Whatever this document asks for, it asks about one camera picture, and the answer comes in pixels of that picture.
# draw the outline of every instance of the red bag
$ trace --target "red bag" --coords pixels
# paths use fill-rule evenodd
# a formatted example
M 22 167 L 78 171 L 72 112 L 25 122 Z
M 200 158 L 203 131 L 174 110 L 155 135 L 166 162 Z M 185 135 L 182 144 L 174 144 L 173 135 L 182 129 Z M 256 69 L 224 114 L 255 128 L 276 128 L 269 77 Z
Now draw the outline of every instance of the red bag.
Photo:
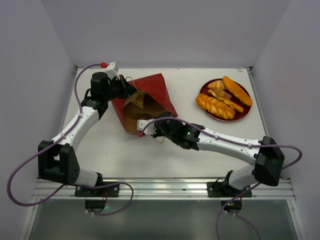
M 170 101 L 166 82 L 161 73 L 136 79 L 134 83 L 136 88 L 143 92 L 136 91 L 127 99 L 116 98 L 112 100 L 115 112 L 126 132 L 138 133 L 137 121 L 146 119 L 142 116 L 157 117 L 165 112 L 178 116 Z M 141 101 L 137 104 L 135 101 L 141 98 L 143 104 L 141 105 Z

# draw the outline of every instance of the bread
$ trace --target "bread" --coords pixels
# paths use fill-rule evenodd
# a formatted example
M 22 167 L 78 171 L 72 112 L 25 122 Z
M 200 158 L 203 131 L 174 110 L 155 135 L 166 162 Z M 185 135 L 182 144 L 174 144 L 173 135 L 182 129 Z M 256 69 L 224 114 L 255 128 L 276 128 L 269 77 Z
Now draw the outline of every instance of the bread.
M 232 81 L 229 77 L 224 76 L 223 84 L 226 89 L 229 90 L 237 99 L 239 99 L 244 105 L 251 106 L 253 104 L 252 99 L 248 94 L 234 81 Z
M 215 99 L 214 97 L 207 96 L 200 93 L 196 99 L 196 103 L 209 113 L 216 115 L 220 118 L 231 120 L 235 117 L 236 111 L 228 107 L 222 101 Z
M 225 98 L 223 96 L 220 96 L 219 94 L 215 93 L 212 89 L 208 90 L 208 93 L 212 94 L 216 99 L 223 101 Z
M 224 85 L 222 80 L 213 81 L 213 82 L 209 83 L 207 87 L 209 89 L 218 88 L 218 89 L 221 89 L 221 90 L 226 90 L 226 87 L 225 87 L 225 85 Z
M 225 99 L 223 100 L 223 102 L 224 102 L 225 104 L 227 104 L 230 108 L 236 110 L 236 111 L 239 112 L 239 113 L 242 113 L 242 112 L 244 111 L 244 109 L 243 109 L 241 106 L 239 106 L 238 104 L 234 103 L 233 101 L 230 101 L 229 99 L 226 99 L 226 98 L 225 98 Z

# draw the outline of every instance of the metal frame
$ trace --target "metal frame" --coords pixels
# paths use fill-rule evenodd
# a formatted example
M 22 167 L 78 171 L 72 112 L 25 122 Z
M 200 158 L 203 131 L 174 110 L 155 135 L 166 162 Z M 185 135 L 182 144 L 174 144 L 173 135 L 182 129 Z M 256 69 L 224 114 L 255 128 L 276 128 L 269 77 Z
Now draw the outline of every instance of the metal frame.
M 253 93 L 258 106 L 259 114 L 262 120 L 262 125 L 265 134 L 269 136 L 269 132 L 266 126 L 266 121 L 261 109 L 259 98 L 257 95 L 256 87 L 254 84 L 253 76 L 250 68 L 247 70 L 250 83 L 253 89 Z M 134 189 L 134 200 L 212 200 L 221 201 L 229 200 L 230 198 L 218 197 L 209 198 L 207 192 L 207 182 L 222 181 L 217 177 L 212 178 L 104 178 L 104 182 L 126 182 L 132 185 Z M 42 179 L 38 179 L 32 201 L 36 202 L 40 199 L 47 197 L 55 189 L 60 186 L 59 183 L 50 182 Z M 75 198 L 76 188 L 74 186 L 65 186 L 51 199 L 85 199 L 84 197 Z M 119 196 L 113 198 L 114 200 L 128 200 L 131 196 L 131 190 L 126 185 L 121 185 L 119 189 Z M 296 231 L 296 235 L 299 240 L 307 239 L 305 230 L 302 225 L 302 221 L 299 217 L 294 191 L 290 180 L 281 180 L 277 187 L 271 187 L 261 184 L 254 190 L 252 190 L 252 197 L 243 198 L 245 201 L 251 200 L 287 200 L 288 208 L 292 218 L 292 222 Z M 29 239 L 32 231 L 32 227 L 36 218 L 38 206 L 30 207 L 24 222 L 24 226 L 20 235 L 21 240 Z

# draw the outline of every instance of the tabletop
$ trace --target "tabletop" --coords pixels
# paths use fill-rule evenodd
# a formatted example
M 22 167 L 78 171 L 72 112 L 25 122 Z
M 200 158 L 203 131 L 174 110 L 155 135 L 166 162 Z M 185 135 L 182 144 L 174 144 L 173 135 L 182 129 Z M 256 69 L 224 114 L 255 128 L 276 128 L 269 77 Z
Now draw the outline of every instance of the tabletop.
M 80 100 L 90 88 L 91 76 L 96 72 L 103 72 L 103 68 L 88 69 L 80 77 L 77 85 Z M 245 68 L 119 69 L 119 74 L 133 79 L 159 73 L 165 79 L 179 118 L 221 134 L 262 140 L 265 135 L 264 126 Z M 209 117 L 195 101 L 206 82 L 223 76 L 228 76 L 245 87 L 253 100 L 250 112 L 236 122 L 220 122 Z M 75 116 L 77 110 L 75 94 L 72 92 L 63 127 Z M 100 121 L 83 138 L 76 156 L 81 168 L 101 173 L 105 178 L 225 177 L 228 171 L 246 165 L 239 159 L 217 152 L 185 150 L 168 139 L 160 144 L 150 136 L 138 137 L 127 133 L 111 102 Z

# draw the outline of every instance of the black mounting bracket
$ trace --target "black mounting bracket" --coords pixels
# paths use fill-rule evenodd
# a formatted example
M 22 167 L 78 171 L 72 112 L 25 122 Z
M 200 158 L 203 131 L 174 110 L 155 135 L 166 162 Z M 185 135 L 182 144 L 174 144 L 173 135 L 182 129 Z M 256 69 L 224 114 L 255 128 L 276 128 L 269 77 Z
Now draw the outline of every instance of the black mounting bracket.
M 208 192 L 209 198 L 230 198 L 239 195 L 246 191 L 250 186 L 246 186 L 241 190 L 235 189 L 229 185 L 229 178 L 233 171 L 229 171 L 224 179 L 224 181 L 219 181 L 218 178 L 216 181 L 209 181 L 206 183 L 206 190 Z M 252 192 L 248 191 L 243 196 L 243 198 L 251 198 Z
M 109 185 L 114 183 L 114 181 L 104 181 L 103 185 Z M 98 189 L 84 188 L 82 186 L 78 186 L 75 189 L 74 196 L 78 198 L 102 198 L 105 197 L 104 193 L 107 192 L 106 196 L 108 198 L 117 198 L 119 196 L 119 187 L 120 184 Z

